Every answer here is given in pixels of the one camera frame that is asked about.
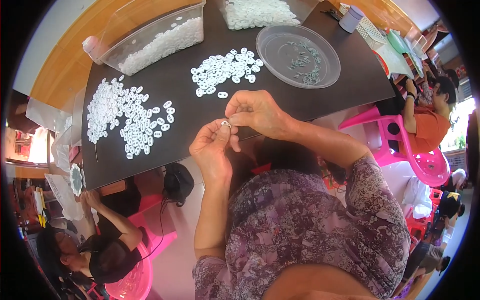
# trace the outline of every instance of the pink plastic chair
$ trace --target pink plastic chair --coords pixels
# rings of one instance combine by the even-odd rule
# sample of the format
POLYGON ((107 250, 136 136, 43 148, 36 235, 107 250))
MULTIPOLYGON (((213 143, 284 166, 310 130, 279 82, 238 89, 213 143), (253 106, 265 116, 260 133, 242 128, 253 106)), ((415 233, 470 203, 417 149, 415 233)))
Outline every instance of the pink plastic chair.
POLYGON ((355 117, 343 121, 338 126, 338 129, 342 130, 354 125, 374 121, 378 122, 380 137, 382 139, 380 150, 373 155, 379 166, 383 167, 400 161, 408 161, 413 172, 421 182, 429 186, 440 186, 445 183, 450 175, 450 166, 444 154, 439 148, 436 148, 430 153, 412 154, 412 149, 408 140, 408 133, 403 127, 403 119, 401 115, 381 116, 377 107, 373 107, 355 117), (392 122, 399 126, 400 133, 391 134, 388 132, 387 127, 392 122), (403 142, 407 155, 401 154, 400 152, 394 152, 392 154, 390 152, 390 147, 388 146, 388 140, 403 142))
POLYGON ((135 226, 144 227, 147 233, 149 239, 148 247, 145 247, 143 242, 137 247, 138 251, 142 255, 142 258, 145 258, 150 253, 151 255, 137 263, 133 270, 130 271, 130 273, 128 273, 122 280, 115 283, 105 284, 107 293, 113 299, 144 300, 148 296, 150 288, 152 287, 153 259, 177 238, 177 232, 173 231, 171 233, 164 234, 162 240, 162 236, 158 236, 150 230, 147 221, 145 220, 143 211, 157 204, 159 201, 161 201, 161 199, 161 195, 142 197, 139 212, 128 217, 128 219, 135 226), (160 241, 161 244, 154 251, 154 248, 160 243, 160 241))

